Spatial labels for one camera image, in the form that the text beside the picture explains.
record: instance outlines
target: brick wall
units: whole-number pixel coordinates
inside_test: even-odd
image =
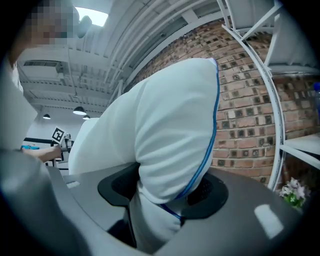
[[[222,23],[222,20],[207,23],[172,42],[137,74],[125,92],[176,62],[188,58],[215,58],[219,68],[220,99],[212,165],[267,184],[275,154],[270,98],[253,61],[221,27]],[[262,60],[266,58],[271,37],[261,33],[249,39]],[[311,94],[307,93],[312,79],[283,76],[275,79],[289,137],[304,133],[305,128],[307,133],[312,132],[313,105]]]

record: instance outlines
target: shelf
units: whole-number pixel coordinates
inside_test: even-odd
[[[288,139],[280,149],[320,170],[320,160],[305,153],[320,155],[320,137],[317,134]]]
[[[284,145],[302,150],[308,153],[320,155],[320,134],[312,134],[304,137],[287,139]]]

